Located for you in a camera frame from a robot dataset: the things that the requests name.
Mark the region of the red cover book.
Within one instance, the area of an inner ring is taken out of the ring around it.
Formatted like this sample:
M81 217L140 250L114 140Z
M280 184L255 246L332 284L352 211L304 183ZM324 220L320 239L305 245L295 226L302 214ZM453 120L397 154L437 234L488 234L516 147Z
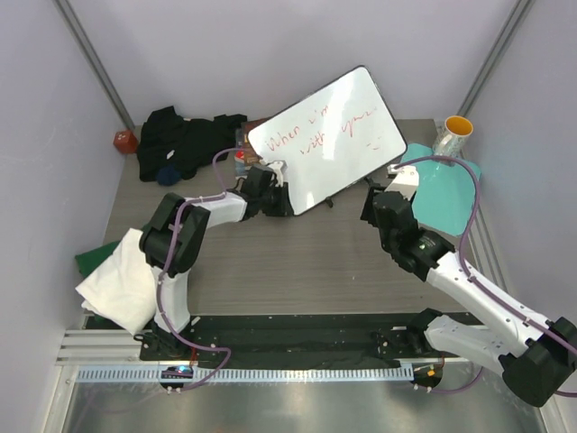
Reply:
M250 150L238 149L234 154L234 174L237 179L246 178L251 167L261 158Z

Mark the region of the white dry-erase board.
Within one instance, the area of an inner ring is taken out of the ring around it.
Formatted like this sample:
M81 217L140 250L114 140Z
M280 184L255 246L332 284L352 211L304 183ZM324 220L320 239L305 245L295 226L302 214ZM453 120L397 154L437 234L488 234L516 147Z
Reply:
M248 133L267 163L281 161L300 216L400 157L408 144L369 70L358 66Z

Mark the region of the dark cover paperback book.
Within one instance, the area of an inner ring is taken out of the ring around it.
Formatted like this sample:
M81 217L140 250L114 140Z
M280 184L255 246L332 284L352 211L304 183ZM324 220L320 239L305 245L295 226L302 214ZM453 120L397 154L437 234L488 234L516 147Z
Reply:
M261 119L257 119L257 120L252 120L252 121L247 121L242 123L241 125L241 131L242 131L242 140L241 140L241 145L242 145L242 149L243 149L243 156L245 160L249 160L250 158L253 158L256 153L254 152L251 142L249 140L249 132L251 130L253 130L254 128L256 128L257 126L259 126L260 124L266 122L268 120L267 117L261 118Z

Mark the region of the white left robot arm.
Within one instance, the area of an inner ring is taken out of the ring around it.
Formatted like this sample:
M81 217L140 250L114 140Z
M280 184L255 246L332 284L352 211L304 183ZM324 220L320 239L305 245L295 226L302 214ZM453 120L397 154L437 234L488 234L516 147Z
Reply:
M290 216L284 169L282 161L255 164L246 179L218 196L183 198L169 193L162 199L139 242L156 284L151 330L136 337L144 354L180 360L190 353L188 276L207 229L244 222L260 213Z

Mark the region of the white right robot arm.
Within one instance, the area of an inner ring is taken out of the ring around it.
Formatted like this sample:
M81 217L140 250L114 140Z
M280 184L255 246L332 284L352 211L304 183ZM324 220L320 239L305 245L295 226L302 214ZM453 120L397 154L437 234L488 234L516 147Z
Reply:
M434 350L466 358L501 376L523 402L543 407L576 371L576 326L552 321L509 296L436 232L418 225L407 198L371 187L361 219L379 230L381 248L404 271L439 289L483 325L466 326L433 309L409 325L408 348L419 356Z

